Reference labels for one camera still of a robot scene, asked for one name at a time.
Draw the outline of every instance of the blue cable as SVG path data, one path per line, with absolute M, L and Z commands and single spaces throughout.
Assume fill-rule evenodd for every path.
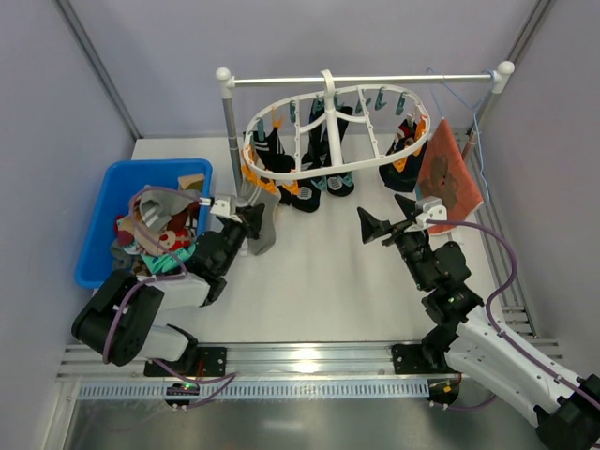
M 489 75 L 492 76 L 492 80 L 493 80 L 493 73 L 490 70 L 486 70 L 487 73 L 489 73 Z M 431 67 L 427 68 L 427 73 L 433 73 L 433 74 L 438 74 L 435 70 L 433 70 Z M 489 203 L 489 186 L 488 186 L 488 180 L 486 179 L 486 176 L 484 175 L 484 155 L 483 155 L 483 151 L 482 151 L 482 145 L 481 145 L 481 132 L 479 131 L 479 122 L 477 121 L 477 110 L 479 109 L 479 107 L 482 105 L 482 103 L 488 98 L 489 94 L 491 93 L 491 87 L 489 88 L 489 90 L 484 94 L 483 97 L 481 97 L 474 105 L 470 106 L 465 100 L 463 100 L 455 91 L 454 89 L 452 89 L 450 86 L 448 86 L 445 82 L 442 84 L 443 87 L 445 87 L 448 91 L 450 91 L 450 93 L 456 97 L 458 99 L 458 101 L 460 101 L 460 103 L 462 103 L 464 106 L 466 106 L 472 113 L 472 120 L 475 126 L 475 133 L 477 133 L 477 152 L 479 153 L 479 161 L 481 162 L 481 170 L 479 171 L 479 177 L 481 178 L 481 180 L 484 183 L 484 186 L 486 187 L 486 196 L 487 196 L 487 201 L 486 203 Z M 431 96 L 433 97 L 433 101 L 435 102 L 435 106 L 438 108 L 438 113 L 440 113 L 440 117 L 443 117 L 443 112 L 442 112 L 442 107 L 440 106 L 440 102 L 438 101 L 435 93 L 433 92 L 433 86 L 430 84 L 429 85 L 429 92 L 431 93 Z

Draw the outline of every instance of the gray wall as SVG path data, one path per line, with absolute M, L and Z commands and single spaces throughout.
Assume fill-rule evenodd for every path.
M 334 74 L 420 74 L 495 68 L 534 0 L 72 0 L 144 136 L 224 132 L 215 70 L 239 78 Z M 464 86 L 475 101 L 487 86 Z M 237 126 L 298 91 L 239 90 Z M 299 92 L 310 92 L 305 86 Z M 428 100 L 426 86 L 416 92 Z M 469 112 L 446 97 L 455 127 Z M 437 117 L 433 102 L 431 113 Z M 387 131 L 388 106 L 374 114 Z
M 50 0 L 0 2 L 2 448 L 38 448 L 106 167 L 133 142 Z
M 543 334 L 600 372 L 600 3 L 556 2 L 491 116 L 487 174 Z

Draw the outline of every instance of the laundry basket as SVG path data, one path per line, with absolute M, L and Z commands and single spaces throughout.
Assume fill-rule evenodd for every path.
M 210 195 L 213 167 L 206 159 L 138 159 L 116 162 L 109 167 L 75 270 L 77 284 L 84 288 L 99 288 L 113 271 L 110 247 L 116 237 L 114 221 L 118 215 L 128 213 L 129 199 L 133 195 L 146 185 L 177 189 L 179 176 L 196 173 L 204 174 L 202 195 Z M 204 231 L 207 214 L 208 209 L 202 207 L 198 234 Z

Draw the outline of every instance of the pink towel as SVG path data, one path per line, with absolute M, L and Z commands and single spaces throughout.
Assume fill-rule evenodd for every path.
M 445 119 L 427 144 L 417 186 L 419 198 L 433 196 L 442 199 L 451 220 L 466 219 L 484 201 Z M 430 234 L 442 234 L 453 228 L 453 225 L 436 225 L 428 231 Z

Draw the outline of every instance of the plastic clip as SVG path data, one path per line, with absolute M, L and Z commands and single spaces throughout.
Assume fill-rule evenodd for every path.
M 290 102 L 290 120 L 292 121 L 293 124 L 296 123 L 296 102 L 295 101 Z
M 344 106 L 344 103 L 338 103 L 338 93 L 334 94 L 334 105 L 336 105 L 336 109 L 337 110 L 341 110 L 342 106 Z
M 404 103 L 406 103 L 406 98 L 404 98 L 404 93 L 402 93 L 397 101 L 396 115 L 402 115 L 402 113 L 404 113 Z
M 371 102 L 371 97 L 367 98 L 365 100 L 365 106 L 368 106 Z M 360 114 L 363 111 L 363 104 L 360 102 L 360 98 L 358 99 L 358 101 L 356 102 L 356 108 L 354 108 L 354 112 L 357 114 Z
M 316 114 L 325 108 L 325 100 L 322 97 L 317 96 L 312 102 L 312 114 Z
M 276 107 L 271 107 L 271 122 L 273 123 L 273 128 L 281 128 L 283 125 L 283 119 L 285 119 L 285 117 L 282 115 L 279 119 L 277 119 L 277 115 L 275 114 L 276 110 Z
M 259 132 L 259 141 L 264 141 L 264 121 L 262 117 L 256 122 L 256 129 Z
M 375 100 L 375 111 L 380 110 L 385 105 L 387 105 L 387 101 L 383 101 L 383 88 L 379 88 L 379 92 L 377 93 L 377 99 Z

